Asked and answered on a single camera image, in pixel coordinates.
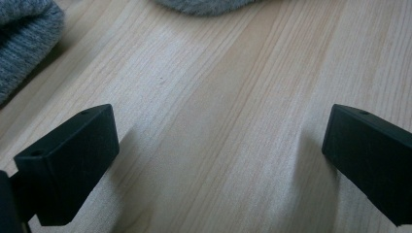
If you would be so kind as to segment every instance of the black plastic part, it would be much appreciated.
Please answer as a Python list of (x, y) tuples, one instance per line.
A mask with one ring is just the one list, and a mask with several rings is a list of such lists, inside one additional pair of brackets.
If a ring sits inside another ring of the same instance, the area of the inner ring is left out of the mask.
[(119, 153), (111, 105), (73, 116), (15, 157), (17, 208), (23, 221), (70, 222)]
[(9, 177), (0, 171), (0, 232), (23, 233)]
[(412, 223), (412, 134), (366, 111), (334, 105), (323, 154), (396, 226)]

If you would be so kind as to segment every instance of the light wood surface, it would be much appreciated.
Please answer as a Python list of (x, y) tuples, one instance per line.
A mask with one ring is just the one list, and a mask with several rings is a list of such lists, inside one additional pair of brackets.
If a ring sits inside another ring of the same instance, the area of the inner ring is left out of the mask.
[(58, 0), (61, 42), (0, 110), (0, 169), (114, 106), (120, 154), (75, 219), (33, 232), (411, 232), (321, 153), (332, 104), (412, 131), (412, 1), (266, 0), (188, 17)]

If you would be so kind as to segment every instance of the gray knit fabric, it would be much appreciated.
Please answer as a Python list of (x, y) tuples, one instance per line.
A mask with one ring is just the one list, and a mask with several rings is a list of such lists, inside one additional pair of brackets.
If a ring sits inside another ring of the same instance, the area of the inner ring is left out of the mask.
[(217, 16), (255, 0), (156, 0), (179, 12), (196, 16)]
[(0, 104), (57, 43), (63, 21), (52, 0), (0, 0)]

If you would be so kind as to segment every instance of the gray knit hat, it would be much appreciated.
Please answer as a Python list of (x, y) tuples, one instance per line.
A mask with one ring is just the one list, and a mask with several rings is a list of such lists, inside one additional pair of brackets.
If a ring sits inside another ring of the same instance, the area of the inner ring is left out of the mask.
[(0, 0), (0, 104), (57, 43), (63, 23), (52, 0)]

